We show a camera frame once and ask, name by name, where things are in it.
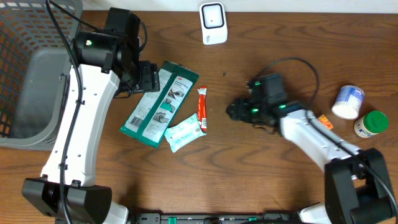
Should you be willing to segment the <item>green white 3M box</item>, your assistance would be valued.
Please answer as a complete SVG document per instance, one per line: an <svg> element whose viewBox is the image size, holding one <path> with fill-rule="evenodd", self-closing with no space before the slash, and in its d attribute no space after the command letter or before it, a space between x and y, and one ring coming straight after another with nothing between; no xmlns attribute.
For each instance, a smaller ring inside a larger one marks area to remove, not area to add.
<svg viewBox="0 0 398 224"><path fill-rule="evenodd" d="M199 74L177 63L165 61L159 70L160 91L142 96L120 132L158 148L166 129L199 77Z"/></svg>

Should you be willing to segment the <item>red stick sachet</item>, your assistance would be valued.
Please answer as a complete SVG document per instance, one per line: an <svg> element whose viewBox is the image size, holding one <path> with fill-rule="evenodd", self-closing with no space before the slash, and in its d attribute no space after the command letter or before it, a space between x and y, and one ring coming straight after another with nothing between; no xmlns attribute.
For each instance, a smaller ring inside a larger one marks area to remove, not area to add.
<svg viewBox="0 0 398 224"><path fill-rule="evenodd" d="M206 92L207 86L201 86L198 89L199 99L198 99L198 120L200 122L200 127L203 132L207 132L207 124L206 124Z"/></svg>

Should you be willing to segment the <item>teal white wipes packet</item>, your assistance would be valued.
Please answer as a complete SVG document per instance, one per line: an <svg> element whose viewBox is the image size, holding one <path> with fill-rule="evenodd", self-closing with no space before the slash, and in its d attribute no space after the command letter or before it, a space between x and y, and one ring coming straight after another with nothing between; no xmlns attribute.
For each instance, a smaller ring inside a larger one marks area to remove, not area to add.
<svg viewBox="0 0 398 224"><path fill-rule="evenodd" d="M201 129L198 115L194 113L178 125L166 129L164 136L172 152L177 152L197 138L206 136L206 133Z"/></svg>

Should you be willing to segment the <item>orange white small packet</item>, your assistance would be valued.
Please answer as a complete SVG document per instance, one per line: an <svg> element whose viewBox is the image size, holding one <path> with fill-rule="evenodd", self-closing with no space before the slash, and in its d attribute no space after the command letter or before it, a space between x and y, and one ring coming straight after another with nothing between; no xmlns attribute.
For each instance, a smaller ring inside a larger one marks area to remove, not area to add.
<svg viewBox="0 0 398 224"><path fill-rule="evenodd" d="M330 122L330 120L323 114L318 117L319 122L321 122L322 125L324 125L328 129L333 129L333 124Z"/></svg>

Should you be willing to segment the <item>white blue label tub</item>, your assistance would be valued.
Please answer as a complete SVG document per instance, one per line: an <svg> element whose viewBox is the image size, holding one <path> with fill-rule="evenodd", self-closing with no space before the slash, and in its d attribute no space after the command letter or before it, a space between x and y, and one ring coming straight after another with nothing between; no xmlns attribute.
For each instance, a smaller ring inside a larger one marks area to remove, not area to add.
<svg viewBox="0 0 398 224"><path fill-rule="evenodd" d="M359 116L364 97L365 93L359 87L345 85L340 88L331 111L339 118L356 119Z"/></svg>

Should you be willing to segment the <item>green lid white jar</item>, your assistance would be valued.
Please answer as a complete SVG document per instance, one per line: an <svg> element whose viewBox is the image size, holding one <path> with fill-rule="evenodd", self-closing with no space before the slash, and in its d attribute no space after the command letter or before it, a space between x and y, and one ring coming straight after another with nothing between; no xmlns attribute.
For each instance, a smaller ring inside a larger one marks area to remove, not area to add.
<svg viewBox="0 0 398 224"><path fill-rule="evenodd" d="M388 117L381 111L372 111L355 122L354 131L361 138L371 138L388 127Z"/></svg>

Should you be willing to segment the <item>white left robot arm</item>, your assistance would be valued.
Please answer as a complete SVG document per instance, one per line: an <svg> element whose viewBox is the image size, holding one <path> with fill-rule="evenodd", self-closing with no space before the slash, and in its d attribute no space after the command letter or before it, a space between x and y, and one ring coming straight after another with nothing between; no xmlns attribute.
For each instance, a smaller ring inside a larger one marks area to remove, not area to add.
<svg viewBox="0 0 398 224"><path fill-rule="evenodd" d="M38 178L27 178L23 197L40 213L67 223L126 223L127 207L111 188L96 185L96 157L112 99L157 92L157 66L140 60L137 33L79 32L73 42L68 98L57 140Z"/></svg>

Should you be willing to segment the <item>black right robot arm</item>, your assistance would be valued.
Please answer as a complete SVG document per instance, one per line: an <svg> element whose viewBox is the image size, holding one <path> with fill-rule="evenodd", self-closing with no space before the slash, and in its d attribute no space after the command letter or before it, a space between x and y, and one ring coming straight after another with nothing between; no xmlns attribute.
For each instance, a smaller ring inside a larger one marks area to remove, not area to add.
<svg viewBox="0 0 398 224"><path fill-rule="evenodd" d="M397 217L380 151L362 150L337 136L301 103L288 102L281 84L256 81L249 87L250 98L237 98L227 107L230 118L276 128L324 173L325 201L299 211L301 223L380 223Z"/></svg>

